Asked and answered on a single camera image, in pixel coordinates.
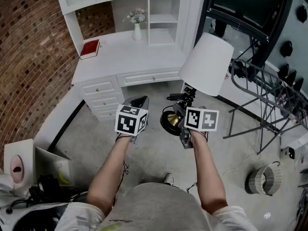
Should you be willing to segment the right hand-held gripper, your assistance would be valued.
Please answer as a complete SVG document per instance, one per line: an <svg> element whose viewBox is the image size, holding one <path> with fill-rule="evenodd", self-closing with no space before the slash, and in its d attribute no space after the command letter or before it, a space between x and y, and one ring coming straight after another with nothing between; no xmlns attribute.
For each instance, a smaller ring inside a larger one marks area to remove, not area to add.
<svg viewBox="0 0 308 231"><path fill-rule="evenodd" d="M209 110L204 106L200 108L191 107L195 98L196 89L186 87L184 92L169 95L170 101L180 102L173 105L177 122L172 122L171 124L180 130L179 138L183 147L185 149L192 149L191 131L194 130L202 133L205 140L208 141L209 133L217 131L219 111Z"/></svg>

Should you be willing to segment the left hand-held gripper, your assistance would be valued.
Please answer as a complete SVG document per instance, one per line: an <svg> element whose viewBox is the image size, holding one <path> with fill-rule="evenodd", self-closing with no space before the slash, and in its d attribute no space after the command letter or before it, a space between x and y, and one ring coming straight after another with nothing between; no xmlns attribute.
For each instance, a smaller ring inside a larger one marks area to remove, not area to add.
<svg viewBox="0 0 308 231"><path fill-rule="evenodd" d="M137 136L148 125L148 96L135 96L119 104L115 116L115 132L130 136L135 143Z"/></svg>

